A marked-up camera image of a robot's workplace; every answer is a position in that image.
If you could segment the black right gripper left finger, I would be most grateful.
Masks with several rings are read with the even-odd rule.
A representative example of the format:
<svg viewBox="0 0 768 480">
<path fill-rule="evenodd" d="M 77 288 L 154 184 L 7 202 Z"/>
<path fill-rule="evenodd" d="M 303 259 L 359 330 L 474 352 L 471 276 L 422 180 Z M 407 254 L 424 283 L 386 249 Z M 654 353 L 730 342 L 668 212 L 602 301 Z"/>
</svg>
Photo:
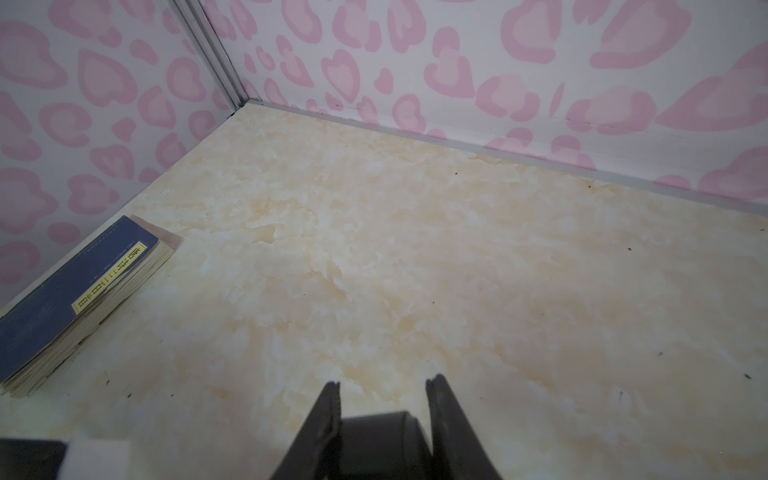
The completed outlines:
<svg viewBox="0 0 768 480">
<path fill-rule="evenodd" d="M 328 382 L 271 479 L 326 479 L 334 466 L 341 419 L 340 384 Z"/>
</svg>

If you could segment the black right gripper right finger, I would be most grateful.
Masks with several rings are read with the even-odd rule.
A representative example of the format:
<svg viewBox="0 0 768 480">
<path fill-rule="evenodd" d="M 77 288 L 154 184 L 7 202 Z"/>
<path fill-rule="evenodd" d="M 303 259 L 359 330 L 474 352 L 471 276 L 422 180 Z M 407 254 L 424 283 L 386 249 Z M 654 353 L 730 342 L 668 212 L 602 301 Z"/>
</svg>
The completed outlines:
<svg viewBox="0 0 768 480">
<path fill-rule="evenodd" d="M 500 480 L 446 377 L 426 382 L 434 479 Z"/>
</svg>

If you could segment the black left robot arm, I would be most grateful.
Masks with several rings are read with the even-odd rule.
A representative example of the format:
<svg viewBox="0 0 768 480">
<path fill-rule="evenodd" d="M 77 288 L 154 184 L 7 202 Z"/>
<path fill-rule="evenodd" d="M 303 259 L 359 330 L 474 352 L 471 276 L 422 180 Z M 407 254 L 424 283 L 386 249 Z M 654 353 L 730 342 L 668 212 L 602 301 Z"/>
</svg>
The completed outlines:
<svg viewBox="0 0 768 480">
<path fill-rule="evenodd" d="M 2 479 L 131 479 L 123 440 L 1 439 Z"/>
</svg>

